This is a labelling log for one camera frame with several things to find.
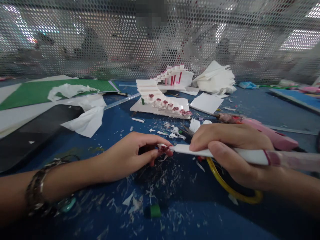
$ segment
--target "glue gun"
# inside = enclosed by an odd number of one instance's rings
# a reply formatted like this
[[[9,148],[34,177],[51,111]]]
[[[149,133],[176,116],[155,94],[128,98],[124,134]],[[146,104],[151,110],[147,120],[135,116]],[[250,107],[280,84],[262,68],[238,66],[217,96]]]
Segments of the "glue gun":
[[[257,129],[260,132],[263,132],[267,135],[273,146],[281,151],[291,151],[295,148],[299,147],[299,143],[288,136],[276,132],[275,130],[264,126],[261,122],[252,119],[252,118],[245,118],[242,116],[237,115],[230,115],[226,113],[219,113],[217,115],[212,115],[216,117],[219,121],[224,123],[235,123],[235,124],[248,124],[251,127]]]

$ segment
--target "right hand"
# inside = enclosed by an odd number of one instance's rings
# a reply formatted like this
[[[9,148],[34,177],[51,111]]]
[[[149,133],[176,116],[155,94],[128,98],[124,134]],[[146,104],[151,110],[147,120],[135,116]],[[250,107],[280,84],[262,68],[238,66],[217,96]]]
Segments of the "right hand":
[[[191,140],[190,150],[208,148],[217,162],[244,187],[263,191],[276,187],[277,179],[286,171],[284,168],[251,165],[225,144],[242,149],[274,150],[270,139],[251,126],[221,123],[202,125]]]

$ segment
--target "pink handle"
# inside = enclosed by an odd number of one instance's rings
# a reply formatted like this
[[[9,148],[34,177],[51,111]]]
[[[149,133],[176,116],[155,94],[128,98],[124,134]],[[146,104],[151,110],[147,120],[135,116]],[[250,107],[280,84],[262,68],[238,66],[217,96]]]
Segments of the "pink handle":
[[[263,132],[265,135],[267,135],[270,138],[273,146],[279,150],[291,151],[292,149],[299,146],[299,143],[297,141],[287,137],[284,134],[278,133],[268,127],[263,126],[261,122],[255,119],[243,118],[241,122],[248,124],[253,128]]]

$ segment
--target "perforated metal screen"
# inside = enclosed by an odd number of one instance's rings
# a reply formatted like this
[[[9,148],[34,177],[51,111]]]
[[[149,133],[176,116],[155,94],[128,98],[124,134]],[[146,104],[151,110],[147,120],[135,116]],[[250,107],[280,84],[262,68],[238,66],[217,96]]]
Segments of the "perforated metal screen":
[[[0,75],[150,78],[212,60],[237,80],[312,83],[320,75],[319,0],[6,0]]]

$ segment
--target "left hand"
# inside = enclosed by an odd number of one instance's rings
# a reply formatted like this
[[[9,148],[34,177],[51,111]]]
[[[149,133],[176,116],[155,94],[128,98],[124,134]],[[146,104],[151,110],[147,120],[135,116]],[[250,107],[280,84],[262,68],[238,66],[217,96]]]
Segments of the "left hand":
[[[102,182],[113,182],[129,176],[147,163],[153,166],[154,160],[162,154],[155,149],[159,143],[172,146],[160,136],[131,132],[107,151],[92,158],[96,174],[102,176]],[[152,150],[138,155],[141,147]],[[172,156],[173,153],[169,151],[167,155]]]

